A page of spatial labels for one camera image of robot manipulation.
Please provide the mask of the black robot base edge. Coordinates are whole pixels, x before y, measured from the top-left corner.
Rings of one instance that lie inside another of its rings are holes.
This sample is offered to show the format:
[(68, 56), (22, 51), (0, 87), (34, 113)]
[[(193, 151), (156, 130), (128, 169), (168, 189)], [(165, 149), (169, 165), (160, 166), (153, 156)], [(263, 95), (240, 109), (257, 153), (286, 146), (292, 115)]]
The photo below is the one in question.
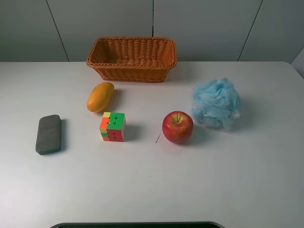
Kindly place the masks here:
[(101, 222), (60, 223), (52, 228), (223, 228), (215, 222)]

